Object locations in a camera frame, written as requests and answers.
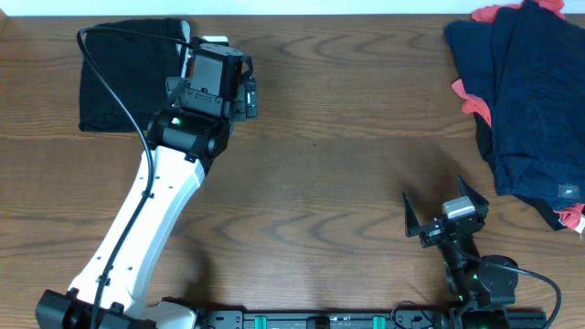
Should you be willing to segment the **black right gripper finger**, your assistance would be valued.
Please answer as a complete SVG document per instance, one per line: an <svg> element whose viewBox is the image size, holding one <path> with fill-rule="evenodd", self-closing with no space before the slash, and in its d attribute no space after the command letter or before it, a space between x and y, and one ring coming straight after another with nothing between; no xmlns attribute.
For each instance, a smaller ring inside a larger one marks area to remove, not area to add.
<svg viewBox="0 0 585 329"><path fill-rule="evenodd" d="M488 211L489 201L471 188L460 175L456 179L462 196L467 196L477 211Z"/></svg>
<svg viewBox="0 0 585 329"><path fill-rule="evenodd" d="M402 193L402 197L405 208L405 235L407 237L417 236L420 234L420 223L405 192Z"/></svg>

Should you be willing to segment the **black shorts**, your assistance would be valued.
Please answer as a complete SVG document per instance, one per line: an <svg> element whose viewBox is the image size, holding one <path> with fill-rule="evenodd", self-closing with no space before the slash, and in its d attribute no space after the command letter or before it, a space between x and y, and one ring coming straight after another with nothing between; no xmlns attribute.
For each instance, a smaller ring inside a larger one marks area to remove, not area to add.
<svg viewBox="0 0 585 329"><path fill-rule="evenodd" d="M86 47L105 79L142 130L165 105L165 82L186 74L183 46L118 33L92 32ZM80 78L80 123L83 132L133 133L131 122L87 65Z"/></svg>

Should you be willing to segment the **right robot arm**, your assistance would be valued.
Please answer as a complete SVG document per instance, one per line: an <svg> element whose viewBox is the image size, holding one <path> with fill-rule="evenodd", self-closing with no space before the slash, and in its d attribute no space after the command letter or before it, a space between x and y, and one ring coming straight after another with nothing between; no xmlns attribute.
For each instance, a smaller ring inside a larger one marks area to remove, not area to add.
<svg viewBox="0 0 585 329"><path fill-rule="evenodd" d="M421 225L410 203L405 205L405 235L417 237L423 248L436 246L443 256L447 283L459 302L433 317L437 328L509 328L506 307L516 302L516 263L508 257L482 257L473 234L485 224L489 202L457 178L461 196L447 201L442 214Z"/></svg>

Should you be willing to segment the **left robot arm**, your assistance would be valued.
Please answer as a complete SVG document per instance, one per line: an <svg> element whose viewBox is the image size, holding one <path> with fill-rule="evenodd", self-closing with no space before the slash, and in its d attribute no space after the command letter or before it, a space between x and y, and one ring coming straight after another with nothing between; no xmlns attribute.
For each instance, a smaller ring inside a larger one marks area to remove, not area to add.
<svg viewBox="0 0 585 329"><path fill-rule="evenodd" d="M195 328L199 311L177 299L154 306L146 294L171 231L233 125L258 114L251 58L224 37L204 40L190 78L166 82L168 100L143 134L131 190L103 242L64 293L47 290L35 315L42 328Z"/></svg>

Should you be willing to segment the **red garment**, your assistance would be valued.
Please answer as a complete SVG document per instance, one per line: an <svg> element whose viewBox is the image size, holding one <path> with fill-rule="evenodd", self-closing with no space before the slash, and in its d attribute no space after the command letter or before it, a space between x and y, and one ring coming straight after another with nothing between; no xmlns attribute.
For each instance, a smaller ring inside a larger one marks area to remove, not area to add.
<svg viewBox="0 0 585 329"><path fill-rule="evenodd" d="M489 5L478 8L471 13L471 23L492 25L501 8L519 9L522 4ZM486 100L479 93L468 93L463 79L452 84L454 92L463 100L463 112L472 114L476 121L476 142L482 159L495 171L492 148L492 114ZM524 196L515 196L525 204L533 207L553 230L569 228L582 234L584 232L584 205L576 204L559 211L554 210L545 200Z"/></svg>

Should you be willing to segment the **navy blue garment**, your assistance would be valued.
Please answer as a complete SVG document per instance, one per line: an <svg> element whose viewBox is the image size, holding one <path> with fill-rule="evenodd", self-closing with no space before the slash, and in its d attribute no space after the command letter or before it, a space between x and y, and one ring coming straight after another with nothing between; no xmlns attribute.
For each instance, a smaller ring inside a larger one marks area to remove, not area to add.
<svg viewBox="0 0 585 329"><path fill-rule="evenodd" d="M583 203L583 28L526 1L444 35L465 91L490 110L497 193Z"/></svg>

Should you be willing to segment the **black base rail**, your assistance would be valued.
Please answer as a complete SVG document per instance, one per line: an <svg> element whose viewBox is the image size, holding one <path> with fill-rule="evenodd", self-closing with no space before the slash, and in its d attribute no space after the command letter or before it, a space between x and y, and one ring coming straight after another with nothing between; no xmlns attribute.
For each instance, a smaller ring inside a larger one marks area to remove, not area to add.
<svg viewBox="0 0 585 329"><path fill-rule="evenodd" d="M165 315L156 323L170 329L502 329L543 328L548 318L543 312L482 310L465 312L420 307L401 302L380 312L251 312L243 309L187 307L186 315Z"/></svg>

